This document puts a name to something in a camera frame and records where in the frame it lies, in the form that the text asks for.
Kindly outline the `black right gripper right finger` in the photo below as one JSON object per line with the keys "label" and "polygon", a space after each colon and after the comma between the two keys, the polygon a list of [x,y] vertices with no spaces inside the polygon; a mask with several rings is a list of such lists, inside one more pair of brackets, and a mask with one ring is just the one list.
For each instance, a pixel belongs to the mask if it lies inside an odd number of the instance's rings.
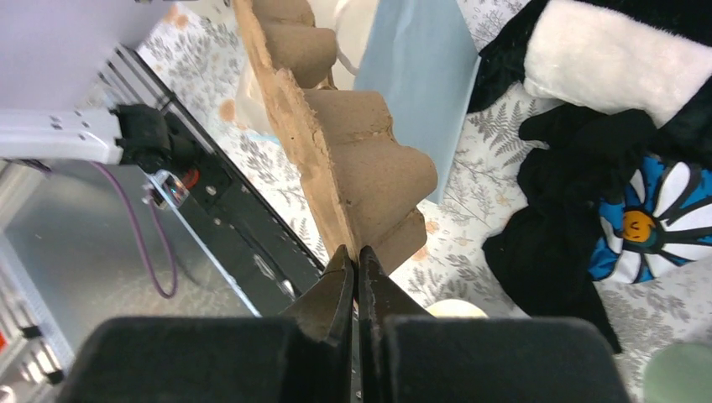
{"label": "black right gripper right finger", "polygon": [[627,402],[608,343],[575,318],[436,318],[359,254],[366,402]]}

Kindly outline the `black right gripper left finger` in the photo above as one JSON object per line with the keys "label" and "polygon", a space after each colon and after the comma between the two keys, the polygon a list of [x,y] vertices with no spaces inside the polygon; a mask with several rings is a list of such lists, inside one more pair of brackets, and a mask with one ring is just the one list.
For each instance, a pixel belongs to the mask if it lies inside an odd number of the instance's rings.
{"label": "black right gripper left finger", "polygon": [[59,402],[347,402],[353,263],[345,247],[272,317],[116,317],[85,341]]}

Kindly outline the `single white paper cup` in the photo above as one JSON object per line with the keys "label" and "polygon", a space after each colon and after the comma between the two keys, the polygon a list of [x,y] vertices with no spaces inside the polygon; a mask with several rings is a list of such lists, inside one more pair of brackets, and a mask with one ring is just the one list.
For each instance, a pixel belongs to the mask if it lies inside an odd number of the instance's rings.
{"label": "single white paper cup", "polygon": [[426,308],[434,317],[468,317],[487,318],[488,315],[479,307],[468,301],[446,299],[435,302]]}

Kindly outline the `brown cardboard cup carrier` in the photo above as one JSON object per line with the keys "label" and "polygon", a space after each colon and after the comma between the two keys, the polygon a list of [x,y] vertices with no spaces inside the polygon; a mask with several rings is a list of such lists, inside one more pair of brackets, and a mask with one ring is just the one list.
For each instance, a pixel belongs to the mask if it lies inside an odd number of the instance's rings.
{"label": "brown cardboard cup carrier", "polygon": [[233,3],[267,117],[301,176],[329,254],[374,249],[395,271],[427,241],[418,204],[436,187],[432,160],[399,144],[377,92],[326,85],[337,60],[335,32],[316,25],[306,1]]}

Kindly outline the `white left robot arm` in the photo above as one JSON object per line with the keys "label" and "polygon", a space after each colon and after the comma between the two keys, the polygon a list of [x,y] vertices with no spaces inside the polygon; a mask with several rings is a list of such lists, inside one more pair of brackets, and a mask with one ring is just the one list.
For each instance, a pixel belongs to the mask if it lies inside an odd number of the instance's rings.
{"label": "white left robot arm", "polygon": [[84,160],[137,165],[147,174],[176,173],[196,158],[196,142],[175,118],[145,104],[64,112],[5,110],[1,158]]}

